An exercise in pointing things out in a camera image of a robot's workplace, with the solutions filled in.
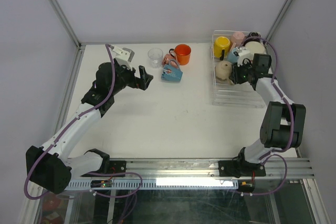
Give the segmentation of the white light-blue mug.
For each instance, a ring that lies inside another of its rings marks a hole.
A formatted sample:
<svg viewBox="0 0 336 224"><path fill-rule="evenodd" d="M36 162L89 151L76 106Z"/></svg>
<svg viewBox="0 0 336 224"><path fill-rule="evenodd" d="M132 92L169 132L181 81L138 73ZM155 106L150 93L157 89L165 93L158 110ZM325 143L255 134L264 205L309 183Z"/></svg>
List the white light-blue mug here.
<svg viewBox="0 0 336 224"><path fill-rule="evenodd" d="M228 53L226 60L234 64L238 62L238 59L239 59L239 49L234 48Z"/></svg>

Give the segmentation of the beige mug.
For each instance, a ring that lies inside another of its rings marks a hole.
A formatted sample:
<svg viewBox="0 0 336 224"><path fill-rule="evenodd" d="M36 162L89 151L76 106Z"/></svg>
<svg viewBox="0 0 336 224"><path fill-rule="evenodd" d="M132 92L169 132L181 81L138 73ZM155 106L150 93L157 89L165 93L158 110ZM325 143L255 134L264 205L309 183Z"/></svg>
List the beige mug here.
<svg viewBox="0 0 336 224"><path fill-rule="evenodd" d="M226 81L228 84L233 85L230 74L232 73L232 64L229 61L220 61L215 66L215 77L221 81Z"/></svg>

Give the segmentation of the yellow mug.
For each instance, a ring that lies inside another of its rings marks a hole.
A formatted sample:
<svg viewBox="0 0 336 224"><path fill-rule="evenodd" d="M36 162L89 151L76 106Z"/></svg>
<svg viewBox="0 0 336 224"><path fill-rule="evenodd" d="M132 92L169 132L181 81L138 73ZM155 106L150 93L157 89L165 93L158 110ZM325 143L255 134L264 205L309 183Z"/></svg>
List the yellow mug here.
<svg viewBox="0 0 336 224"><path fill-rule="evenodd" d="M227 37L225 36L217 37L214 40L214 47L213 47L214 57L224 60L227 57L230 46L231 41Z"/></svg>

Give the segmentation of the clear plastic cup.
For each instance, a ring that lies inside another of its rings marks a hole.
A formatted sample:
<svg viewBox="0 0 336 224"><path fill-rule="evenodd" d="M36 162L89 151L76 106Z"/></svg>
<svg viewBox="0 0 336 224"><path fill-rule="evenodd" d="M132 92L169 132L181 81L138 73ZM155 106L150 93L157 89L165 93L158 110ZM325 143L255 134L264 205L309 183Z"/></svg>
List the clear plastic cup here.
<svg viewBox="0 0 336 224"><path fill-rule="evenodd" d="M163 60L163 51L160 48L152 48L148 51L148 58L153 68L159 68Z"/></svg>

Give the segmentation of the black mug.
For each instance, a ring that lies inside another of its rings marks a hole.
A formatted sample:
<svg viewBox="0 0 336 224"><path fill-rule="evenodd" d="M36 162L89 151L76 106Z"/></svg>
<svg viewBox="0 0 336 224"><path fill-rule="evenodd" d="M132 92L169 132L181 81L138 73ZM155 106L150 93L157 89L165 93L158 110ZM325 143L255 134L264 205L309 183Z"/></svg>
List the black mug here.
<svg viewBox="0 0 336 224"><path fill-rule="evenodd" d="M252 31L246 36L246 38L249 37L261 37L261 34L259 32Z"/></svg>

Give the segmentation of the blue mug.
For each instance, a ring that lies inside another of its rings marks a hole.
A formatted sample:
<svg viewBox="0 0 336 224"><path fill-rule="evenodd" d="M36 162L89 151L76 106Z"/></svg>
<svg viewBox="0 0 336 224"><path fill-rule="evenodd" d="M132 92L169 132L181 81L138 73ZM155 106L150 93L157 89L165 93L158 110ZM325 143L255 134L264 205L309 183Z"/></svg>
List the blue mug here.
<svg viewBox="0 0 336 224"><path fill-rule="evenodd" d="M181 82L183 72L181 71L179 63L171 59L168 64L165 64L161 74L161 80L165 82Z"/></svg>

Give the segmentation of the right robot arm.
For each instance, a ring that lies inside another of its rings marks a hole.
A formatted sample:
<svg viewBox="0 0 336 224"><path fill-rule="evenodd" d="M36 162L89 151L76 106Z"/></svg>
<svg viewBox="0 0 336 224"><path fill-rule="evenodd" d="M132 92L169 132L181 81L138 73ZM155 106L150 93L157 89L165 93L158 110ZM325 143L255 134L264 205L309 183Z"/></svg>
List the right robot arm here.
<svg viewBox="0 0 336 224"><path fill-rule="evenodd" d="M290 100L269 73L271 56L255 54L252 60L245 58L234 63L230 80L234 84L249 83L267 105L259 139L243 147L225 170L239 178L249 176L263 168L274 154L284 153L300 146L306 118L306 107Z"/></svg>

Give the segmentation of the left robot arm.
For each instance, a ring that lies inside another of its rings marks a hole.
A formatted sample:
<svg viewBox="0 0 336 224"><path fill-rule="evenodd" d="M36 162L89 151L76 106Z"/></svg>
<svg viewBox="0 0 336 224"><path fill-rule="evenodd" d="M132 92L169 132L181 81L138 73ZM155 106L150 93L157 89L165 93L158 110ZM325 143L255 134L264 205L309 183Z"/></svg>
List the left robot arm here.
<svg viewBox="0 0 336 224"><path fill-rule="evenodd" d="M90 172L99 176L110 170L109 154L96 148L83 155L69 155L83 135L98 122L114 104L114 96L126 87L146 90L153 80L144 66L139 66L139 77L134 68L117 62L102 63L92 87L84 95L76 112L50 140L41 147L31 146L26 152L27 182L59 194L72 179Z"/></svg>

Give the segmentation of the green inside mug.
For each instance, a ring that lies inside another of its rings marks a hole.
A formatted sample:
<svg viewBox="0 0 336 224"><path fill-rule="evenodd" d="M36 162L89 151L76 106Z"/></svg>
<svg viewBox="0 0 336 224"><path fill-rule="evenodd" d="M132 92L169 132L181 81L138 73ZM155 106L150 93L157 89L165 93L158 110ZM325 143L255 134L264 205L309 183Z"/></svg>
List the green inside mug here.
<svg viewBox="0 0 336 224"><path fill-rule="evenodd" d="M249 41L245 44L245 47L250 51L252 55L254 54L266 54L265 46L257 41Z"/></svg>

